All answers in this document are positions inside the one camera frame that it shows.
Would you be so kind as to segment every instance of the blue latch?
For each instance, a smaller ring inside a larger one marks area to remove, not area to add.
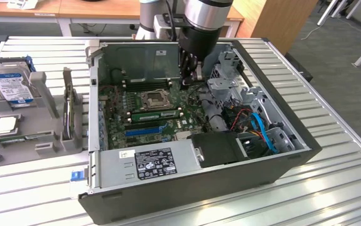
[[[84,180],[84,171],[75,171],[72,172],[72,178],[69,179],[69,181],[80,181]]]

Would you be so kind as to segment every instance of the power supply label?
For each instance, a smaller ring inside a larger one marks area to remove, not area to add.
[[[0,93],[7,101],[13,104],[25,104],[33,101],[29,88],[23,84],[20,73],[0,74]]]
[[[135,159],[140,180],[177,173],[171,148],[139,152]]]

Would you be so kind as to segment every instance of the green ram module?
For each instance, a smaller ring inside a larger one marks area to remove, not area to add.
[[[180,110],[132,114],[133,122],[160,121],[180,117]]]

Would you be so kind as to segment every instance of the metal workbench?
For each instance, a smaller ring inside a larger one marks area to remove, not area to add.
[[[28,54],[36,69],[47,73],[47,86],[53,95],[63,93],[63,67],[75,70],[73,84],[84,96],[88,112],[87,39],[9,37],[7,42],[0,42],[0,57]],[[270,185],[111,225],[361,225],[361,139],[272,44],[260,39],[241,39],[241,43],[322,151]],[[87,129],[84,124],[84,150]],[[0,167],[0,226],[92,225],[77,200],[69,198],[71,171],[87,162],[84,151]]]

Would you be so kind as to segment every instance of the motherboard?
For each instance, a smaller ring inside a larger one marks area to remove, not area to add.
[[[101,149],[186,139],[212,130],[201,107],[196,83],[180,90],[179,81],[100,86]]]

